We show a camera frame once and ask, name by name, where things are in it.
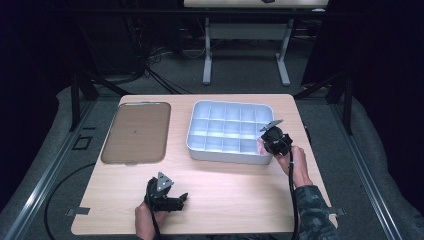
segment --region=black cable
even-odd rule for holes
[[[293,215],[294,215],[294,229],[292,234],[292,240],[297,240],[299,237],[299,214],[297,211],[297,201],[296,197],[294,195],[294,183],[293,183],[293,153],[291,150],[291,147],[289,148],[289,154],[290,154],[290,163],[289,163],[289,187],[290,187],[290,194],[292,198],[292,204],[293,204]]]
[[[53,189],[53,191],[52,191],[52,193],[50,194],[50,196],[49,196],[49,198],[47,199],[47,203],[46,203],[46,207],[45,207],[45,209],[44,209],[44,226],[45,226],[45,228],[46,228],[46,231],[47,231],[47,234],[49,235],[49,238],[51,239],[51,240],[54,240],[55,238],[53,237],[53,234],[52,234],[52,232],[50,231],[50,227],[49,227],[49,222],[48,222],[48,217],[47,217],[47,212],[48,212],[48,209],[49,209],[49,205],[50,205],[50,201],[52,200],[52,198],[53,198],[53,196],[54,196],[54,194],[56,193],[56,191],[57,191],[57,189],[59,189],[59,187],[66,181],[66,180],[68,180],[70,177],[72,177],[74,174],[76,174],[77,172],[79,172],[79,171],[81,171],[81,170],[83,170],[83,169],[86,169],[86,168],[88,168],[88,167],[91,167],[91,166],[94,166],[96,163],[90,163],[90,164],[87,164],[87,165],[85,165],[85,166],[82,166],[82,167],[80,167],[80,168],[78,168],[77,170],[75,170],[75,171],[73,171],[73,172],[71,172],[68,176],[66,176],[64,179],[62,179],[60,182],[59,182],[59,184]]]

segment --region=metal rail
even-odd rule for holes
[[[390,214],[389,209],[386,206],[386,202],[384,201],[383,196],[380,194],[380,191],[378,190],[377,185],[375,184],[374,178],[372,177],[368,169],[368,165],[365,162],[361,151],[356,145],[355,139],[352,135],[349,135],[346,129],[344,128],[340,110],[336,105],[330,104],[330,111],[337,122],[337,126],[343,133],[350,149],[352,150],[355,159],[354,164],[356,170],[358,171],[359,178],[361,179],[361,182],[364,185],[364,189],[368,194],[368,198],[371,201],[371,204],[375,210],[375,213],[377,214],[378,219],[380,220],[381,226],[383,227],[383,231],[385,232],[387,239],[403,239]]]
[[[76,131],[69,132],[63,142],[59,153],[52,163],[47,167],[37,186],[34,188],[30,197],[28,198],[21,213],[16,218],[12,227],[10,228],[5,239],[23,239],[26,231],[28,230],[32,220],[36,216],[39,208],[43,204],[49,190],[54,184],[54,181],[59,174],[68,150],[71,148],[72,143],[78,138],[78,133],[81,130],[82,123],[87,118],[88,114],[93,110],[95,102],[88,101],[81,113],[81,122],[77,126]]]

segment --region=black curtain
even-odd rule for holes
[[[382,140],[389,173],[403,196],[422,214],[423,7],[419,0],[330,1],[329,11],[334,12],[372,9],[374,22],[369,18],[349,23],[324,21],[302,82],[321,82],[343,71],[350,57],[357,57],[351,72],[353,95],[366,109]],[[367,46],[352,55],[358,43]]]

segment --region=metal frame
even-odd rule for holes
[[[377,188],[374,178],[372,177],[368,169],[366,160],[362,156],[361,151],[356,145],[354,137],[350,133],[348,133],[344,127],[342,113],[340,112],[338,106],[335,104],[330,104],[329,107],[331,113],[333,114],[333,117],[336,119],[339,130],[343,133],[346,142],[352,150],[352,154],[355,159],[354,164],[358,172],[359,178],[361,179],[361,182],[364,185],[364,189],[368,194],[368,198],[371,201],[371,205],[373,206],[378,219],[380,220],[381,226],[383,227],[383,231],[386,234],[387,239],[403,239],[402,235],[399,232],[399,229],[396,226],[396,223],[394,222],[390,214],[389,209],[386,206],[386,202],[384,201],[383,196],[380,194],[380,191]]]
[[[287,52],[293,20],[287,24],[242,24],[242,23],[210,23],[205,21],[205,67],[203,70],[203,84],[209,85],[212,72],[211,39],[267,39],[282,40],[281,49],[276,53],[276,61],[280,72],[281,83],[290,86],[284,56]]]

